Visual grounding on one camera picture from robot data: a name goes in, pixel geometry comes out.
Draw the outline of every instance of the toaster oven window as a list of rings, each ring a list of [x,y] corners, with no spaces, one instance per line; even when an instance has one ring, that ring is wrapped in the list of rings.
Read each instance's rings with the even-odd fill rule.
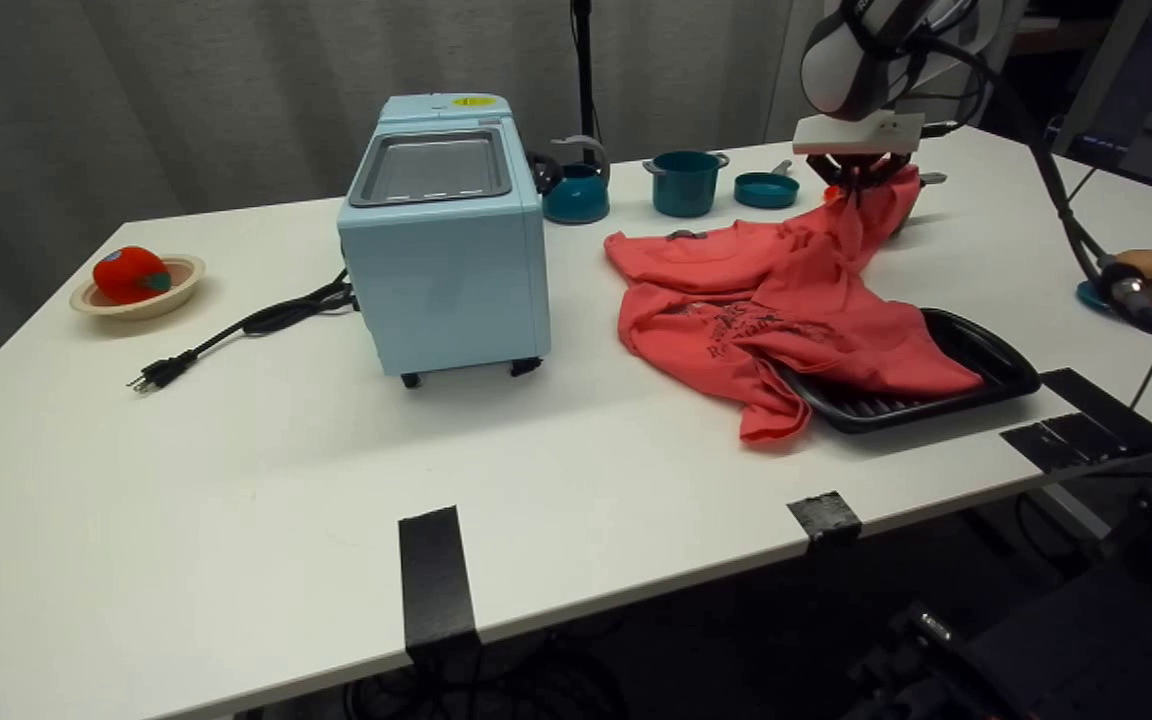
[[[351,204],[434,204],[505,193],[509,171],[494,133],[383,136]]]

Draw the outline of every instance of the blue cup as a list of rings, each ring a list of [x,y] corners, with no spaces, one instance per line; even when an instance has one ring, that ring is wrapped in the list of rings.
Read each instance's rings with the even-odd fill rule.
[[[720,166],[728,156],[720,152],[663,152],[642,166],[655,175],[652,206],[661,216],[704,216],[713,212],[713,193],[720,182]]]

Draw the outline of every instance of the light blue toaster oven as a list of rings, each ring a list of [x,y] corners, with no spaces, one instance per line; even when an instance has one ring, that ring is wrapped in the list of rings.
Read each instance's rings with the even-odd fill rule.
[[[548,351],[538,193],[509,98],[392,97],[335,227],[383,374]]]

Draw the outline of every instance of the white plate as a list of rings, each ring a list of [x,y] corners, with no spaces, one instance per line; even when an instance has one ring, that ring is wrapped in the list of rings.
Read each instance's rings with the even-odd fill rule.
[[[202,280],[202,258],[196,254],[162,254],[168,273],[170,273],[170,288],[158,295],[148,295],[138,303],[111,303],[106,295],[96,291],[91,280],[85,280],[68,303],[78,315],[96,315],[96,318],[148,318],[148,315],[162,315],[170,307],[180,307]]]

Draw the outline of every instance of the red cloth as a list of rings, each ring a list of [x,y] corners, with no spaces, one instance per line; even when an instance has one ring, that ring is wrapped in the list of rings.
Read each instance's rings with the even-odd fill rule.
[[[704,239],[606,235],[604,250],[629,280],[621,343],[704,394],[742,403],[742,445],[797,440],[813,414],[773,358],[893,394],[977,389],[979,374],[937,349],[921,307],[860,280],[916,193],[907,166],[860,204],[826,193],[784,224],[731,224]]]

